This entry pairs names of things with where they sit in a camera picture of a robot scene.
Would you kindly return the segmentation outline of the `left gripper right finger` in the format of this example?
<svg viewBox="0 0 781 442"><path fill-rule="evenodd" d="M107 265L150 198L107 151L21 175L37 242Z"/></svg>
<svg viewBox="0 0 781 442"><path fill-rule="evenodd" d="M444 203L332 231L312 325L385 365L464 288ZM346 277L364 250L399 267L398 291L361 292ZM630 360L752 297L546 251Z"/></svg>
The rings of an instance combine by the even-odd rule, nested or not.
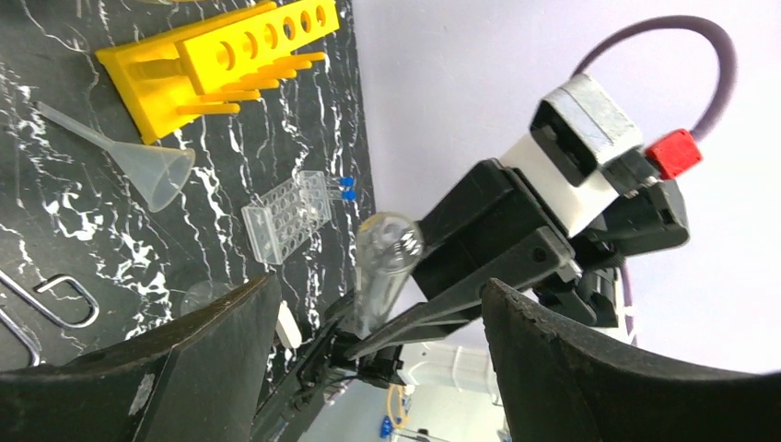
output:
<svg viewBox="0 0 781 442"><path fill-rule="evenodd" d="M700 366L620 342L498 280L485 335L516 441L776 441L780 377Z"/></svg>

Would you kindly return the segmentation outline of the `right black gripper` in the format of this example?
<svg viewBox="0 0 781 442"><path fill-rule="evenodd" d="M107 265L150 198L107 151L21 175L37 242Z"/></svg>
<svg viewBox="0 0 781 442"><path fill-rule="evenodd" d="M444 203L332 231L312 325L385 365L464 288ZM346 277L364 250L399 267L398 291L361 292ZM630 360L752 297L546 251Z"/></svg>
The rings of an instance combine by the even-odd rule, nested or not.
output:
<svg viewBox="0 0 781 442"><path fill-rule="evenodd" d="M494 158L477 162L418 226L426 250L413 278L429 301L349 347L346 359L447 337L447 326L472 321L466 311L481 304L491 279L526 290L572 259L585 269L594 261L586 242L564 232L520 170Z"/></svg>

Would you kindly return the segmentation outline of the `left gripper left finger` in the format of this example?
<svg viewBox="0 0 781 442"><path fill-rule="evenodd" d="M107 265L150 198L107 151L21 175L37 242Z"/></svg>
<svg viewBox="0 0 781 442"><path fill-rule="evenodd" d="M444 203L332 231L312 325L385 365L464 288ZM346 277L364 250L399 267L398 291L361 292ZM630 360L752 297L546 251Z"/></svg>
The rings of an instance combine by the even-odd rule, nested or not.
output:
<svg viewBox="0 0 781 442"><path fill-rule="evenodd" d="M1 376L5 441L247 441L281 301L265 275L152 331Z"/></svg>

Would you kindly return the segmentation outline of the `glass test tube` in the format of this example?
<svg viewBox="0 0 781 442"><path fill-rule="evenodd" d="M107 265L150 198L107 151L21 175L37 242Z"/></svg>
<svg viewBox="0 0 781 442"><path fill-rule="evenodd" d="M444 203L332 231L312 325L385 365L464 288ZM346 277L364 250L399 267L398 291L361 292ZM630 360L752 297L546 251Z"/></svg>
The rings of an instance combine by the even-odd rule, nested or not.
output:
<svg viewBox="0 0 781 442"><path fill-rule="evenodd" d="M415 221L378 212L356 234L355 333L367 338L386 323L425 243Z"/></svg>

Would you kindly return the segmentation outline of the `blue capped vial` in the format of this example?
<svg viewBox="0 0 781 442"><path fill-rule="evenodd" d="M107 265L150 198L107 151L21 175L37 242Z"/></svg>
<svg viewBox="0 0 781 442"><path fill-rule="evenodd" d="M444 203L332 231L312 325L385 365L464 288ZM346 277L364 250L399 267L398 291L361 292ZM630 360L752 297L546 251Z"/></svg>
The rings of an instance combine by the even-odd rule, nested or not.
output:
<svg viewBox="0 0 781 442"><path fill-rule="evenodd" d="M355 178L351 176L327 176L325 182L330 188L351 190L355 187Z"/></svg>
<svg viewBox="0 0 781 442"><path fill-rule="evenodd" d="M331 201L352 202L356 199L356 192L353 190L329 189L326 192L326 196Z"/></svg>

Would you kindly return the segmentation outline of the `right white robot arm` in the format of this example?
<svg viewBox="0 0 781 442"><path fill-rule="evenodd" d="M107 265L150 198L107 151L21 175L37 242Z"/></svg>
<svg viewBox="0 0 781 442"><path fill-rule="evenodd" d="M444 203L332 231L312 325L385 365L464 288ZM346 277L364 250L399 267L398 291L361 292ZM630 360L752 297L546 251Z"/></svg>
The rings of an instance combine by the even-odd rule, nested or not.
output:
<svg viewBox="0 0 781 442"><path fill-rule="evenodd" d="M425 302L349 347L349 360L386 347L437 341L481 317L481 292L496 278L524 291L571 262L588 272L625 258L681 246L690 235L677 183L619 197L568 238L519 169L476 163L418 223L425 241L413 271Z"/></svg>

